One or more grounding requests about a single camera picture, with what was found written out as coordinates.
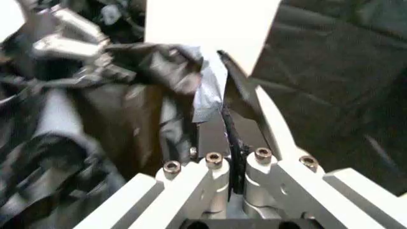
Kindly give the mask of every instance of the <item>screw head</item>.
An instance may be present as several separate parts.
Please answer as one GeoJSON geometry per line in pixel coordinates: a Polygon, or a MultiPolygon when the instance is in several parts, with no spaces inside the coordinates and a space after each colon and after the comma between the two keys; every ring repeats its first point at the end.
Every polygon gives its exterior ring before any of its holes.
{"type": "Polygon", "coordinates": [[[198,156],[198,151],[196,150],[196,147],[189,148],[189,158],[196,159],[197,156],[198,156]]]}
{"type": "Polygon", "coordinates": [[[178,161],[167,161],[163,166],[164,176],[172,180],[181,172],[181,164],[178,161]]]}
{"type": "Polygon", "coordinates": [[[305,165],[307,168],[309,168],[311,171],[316,173],[316,170],[318,169],[318,161],[310,155],[305,155],[300,157],[300,162],[305,165]]]}
{"type": "Polygon", "coordinates": [[[257,148],[254,152],[254,156],[256,157],[256,161],[260,164],[266,165],[271,162],[271,150],[268,148],[257,148]]]}
{"type": "Polygon", "coordinates": [[[207,153],[205,156],[206,166],[210,169],[219,169],[222,167],[223,156],[217,152],[207,153]]]}

